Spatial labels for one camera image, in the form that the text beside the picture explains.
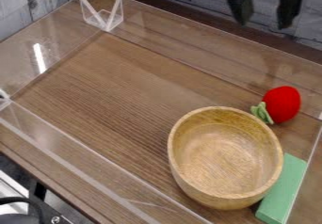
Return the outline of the red felt fruit green leaf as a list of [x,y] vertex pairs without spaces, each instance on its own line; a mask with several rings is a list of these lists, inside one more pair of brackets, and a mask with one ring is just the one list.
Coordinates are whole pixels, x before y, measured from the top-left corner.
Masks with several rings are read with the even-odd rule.
[[261,103],[250,108],[251,114],[266,124],[279,124],[291,120],[301,109],[299,91],[290,86],[273,88]]

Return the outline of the wooden bowl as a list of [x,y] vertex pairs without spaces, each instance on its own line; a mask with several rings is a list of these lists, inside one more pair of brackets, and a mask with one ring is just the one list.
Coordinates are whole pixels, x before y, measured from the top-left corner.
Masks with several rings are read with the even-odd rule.
[[184,194],[219,210],[249,207],[282,173],[277,135],[257,117],[227,106],[203,107],[179,118],[167,138],[167,156]]

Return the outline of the green rectangular block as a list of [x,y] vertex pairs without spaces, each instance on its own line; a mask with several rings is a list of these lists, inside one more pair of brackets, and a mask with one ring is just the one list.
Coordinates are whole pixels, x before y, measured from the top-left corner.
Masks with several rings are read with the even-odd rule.
[[295,201],[307,168],[307,162],[285,154],[279,179],[261,201],[255,217],[266,224],[287,224],[290,209]]

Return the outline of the black metal table leg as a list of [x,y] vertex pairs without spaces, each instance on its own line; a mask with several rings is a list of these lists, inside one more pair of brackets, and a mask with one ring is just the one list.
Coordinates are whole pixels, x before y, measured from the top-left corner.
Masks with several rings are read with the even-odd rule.
[[36,180],[31,180],[29,198],[39,204],[45,224],[91,224],[87,217]]

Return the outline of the clear acrylic corner bracket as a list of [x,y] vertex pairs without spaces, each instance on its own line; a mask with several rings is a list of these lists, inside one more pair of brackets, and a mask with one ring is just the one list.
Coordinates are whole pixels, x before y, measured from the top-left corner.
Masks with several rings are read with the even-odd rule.
[[112,10],[96,11],[88,0],[79,0],[83,20],[104,32],[111,32],[123,22],[122,0],[116,0]]

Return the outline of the clear acrylic front wall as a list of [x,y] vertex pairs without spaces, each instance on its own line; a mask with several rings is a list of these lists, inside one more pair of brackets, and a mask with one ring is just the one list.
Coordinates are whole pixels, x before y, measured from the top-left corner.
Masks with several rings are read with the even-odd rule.
[[211,224],[3,89],[0,150],[99,224]]

